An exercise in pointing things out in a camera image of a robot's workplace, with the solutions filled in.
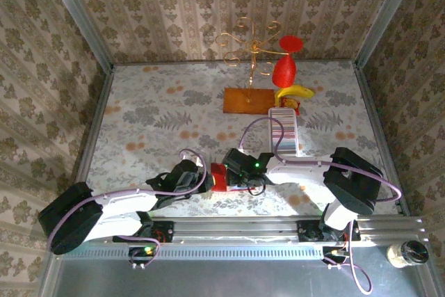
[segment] yellow banana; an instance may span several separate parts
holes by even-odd
[[[310,98],[315,95],[315,92],[301,85],[292,85],[290,87],[282,88],[275,93],[276,107],[280,106],[280,98],[286,95]]]

